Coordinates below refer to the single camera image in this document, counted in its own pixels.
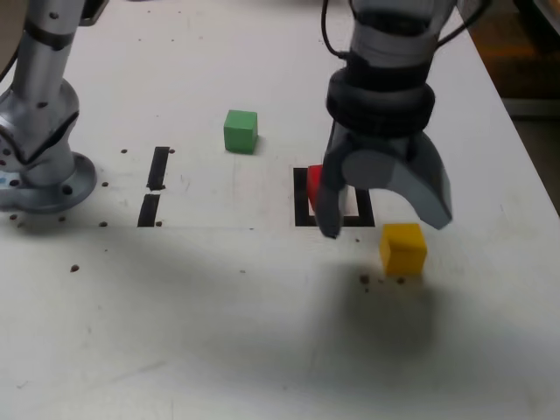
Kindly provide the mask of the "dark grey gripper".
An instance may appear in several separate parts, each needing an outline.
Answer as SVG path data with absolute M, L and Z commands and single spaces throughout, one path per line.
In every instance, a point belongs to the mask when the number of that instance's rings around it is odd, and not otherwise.
M 370 136 L 334 123 L 315 201 L 315 219 L 327 238 L 340 234 L 348 185 L 398 194 L 435 229 L 452 221 L 450 181 L 438 150 L 424 133 Z

